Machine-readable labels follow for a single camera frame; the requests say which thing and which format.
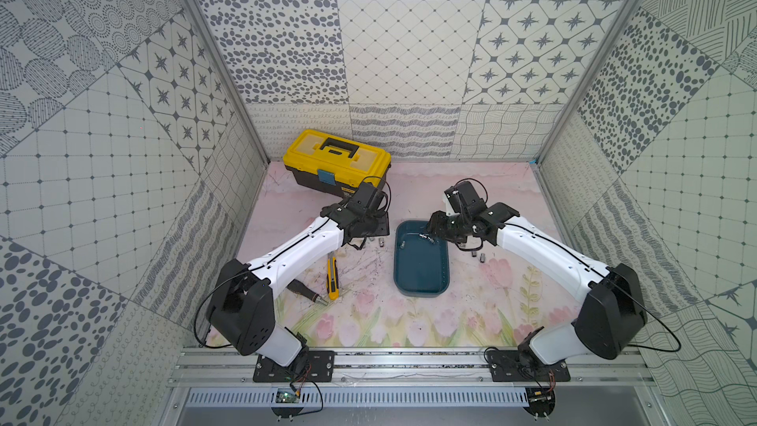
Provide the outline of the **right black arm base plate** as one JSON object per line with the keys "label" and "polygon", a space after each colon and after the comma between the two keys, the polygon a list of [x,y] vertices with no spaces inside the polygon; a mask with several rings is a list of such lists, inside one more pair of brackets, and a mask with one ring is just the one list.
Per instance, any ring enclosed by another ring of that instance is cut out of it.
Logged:
{"label": "right black arm base plate", "polygon": [[488,347],[483,353],[493,382],[565,383],[571,380],[567,365],[541,364],[520,351]]}

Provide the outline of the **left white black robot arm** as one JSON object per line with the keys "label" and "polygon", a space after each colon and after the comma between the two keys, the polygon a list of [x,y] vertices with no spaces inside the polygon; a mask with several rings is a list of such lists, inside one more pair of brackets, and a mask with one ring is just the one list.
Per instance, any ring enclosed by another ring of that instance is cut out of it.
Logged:
{"label": "left white black robot arm", "polygon": [[308,368],[307,341],[276,321],[275,301],[306,269],[352,241],[390,232],[392,192],[367,177],[341,201],[325,206],[309,226],[278,248],[219,272],[216,287],[200,302],[213,329],[242,355],[260,355],[295,375]]}

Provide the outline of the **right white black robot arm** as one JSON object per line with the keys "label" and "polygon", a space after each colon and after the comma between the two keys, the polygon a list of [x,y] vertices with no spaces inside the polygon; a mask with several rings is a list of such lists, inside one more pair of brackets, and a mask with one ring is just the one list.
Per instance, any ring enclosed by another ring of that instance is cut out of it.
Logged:
{"label": "right white black robot arm", "polygon": [[518,210],[486,203],[469,179],[445,190],[446,208],[430,217],[427,231],[455,245],[475,238],[516,254],[557,282],[580,304],[578,316],[555,327],[540,327],[518,346],[520,362],[546,367],[593,354],[614,360],[647,324],[648,314],[636,271],[610,267],[539,230]]}

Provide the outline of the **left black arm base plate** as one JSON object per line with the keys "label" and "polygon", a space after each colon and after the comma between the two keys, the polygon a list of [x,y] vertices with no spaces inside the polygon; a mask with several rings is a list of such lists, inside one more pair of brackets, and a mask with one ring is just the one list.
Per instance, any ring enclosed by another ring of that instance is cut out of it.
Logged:
{"label": "left black arm base plate", "polygon": [[281,366],[272,359],[260,356],[254,371],[255,383],[330,383],[336,353],[332,350],[301,352],[289,365]]}

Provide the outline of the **teal plastic storage tray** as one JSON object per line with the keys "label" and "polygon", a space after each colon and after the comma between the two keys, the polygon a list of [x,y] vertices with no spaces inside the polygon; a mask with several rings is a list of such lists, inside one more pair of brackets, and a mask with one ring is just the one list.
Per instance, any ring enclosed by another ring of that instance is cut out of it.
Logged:
{"label": "teal plastic storage tray", "polygon": [[396,230],[393,281],[408,297],[434,298],[449,288],[449,246],[429,235],[426,226],[407,220]]}

